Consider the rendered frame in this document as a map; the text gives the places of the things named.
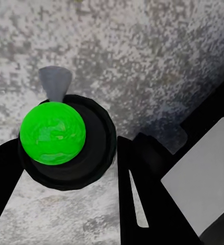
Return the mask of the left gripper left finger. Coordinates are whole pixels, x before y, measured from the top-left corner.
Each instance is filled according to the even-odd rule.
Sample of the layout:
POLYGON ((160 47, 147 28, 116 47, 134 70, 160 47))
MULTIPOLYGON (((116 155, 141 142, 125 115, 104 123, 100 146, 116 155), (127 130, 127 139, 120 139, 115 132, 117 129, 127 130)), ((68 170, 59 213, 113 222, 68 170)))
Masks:
POLYGON ((0 216, 23 172, 18 138, 0 145, 0 216))

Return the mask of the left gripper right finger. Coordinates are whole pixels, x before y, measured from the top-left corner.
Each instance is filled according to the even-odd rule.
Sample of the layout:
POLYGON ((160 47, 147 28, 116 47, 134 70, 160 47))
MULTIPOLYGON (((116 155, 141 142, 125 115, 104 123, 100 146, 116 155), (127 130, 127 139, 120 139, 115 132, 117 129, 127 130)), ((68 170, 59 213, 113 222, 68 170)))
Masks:
POLYGON ((121 245, 204 245, 137 145, 117 136, 121 245), (137 225, 131 171, 149 228, 137 225))

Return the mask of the insectifuge atomizer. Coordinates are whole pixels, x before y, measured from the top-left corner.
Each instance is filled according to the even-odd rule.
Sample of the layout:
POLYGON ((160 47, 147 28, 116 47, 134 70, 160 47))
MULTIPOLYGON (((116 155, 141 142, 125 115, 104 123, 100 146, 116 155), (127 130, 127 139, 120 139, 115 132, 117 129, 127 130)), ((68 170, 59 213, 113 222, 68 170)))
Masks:
POLYGON ((94 100, 66 95, 71 70, 48 66, 37 73, 48 101, 31 109, 22 121, 18 153, 23 168, 48 188, 82 189, 112 166, 117 149, 115 125, 94 100))

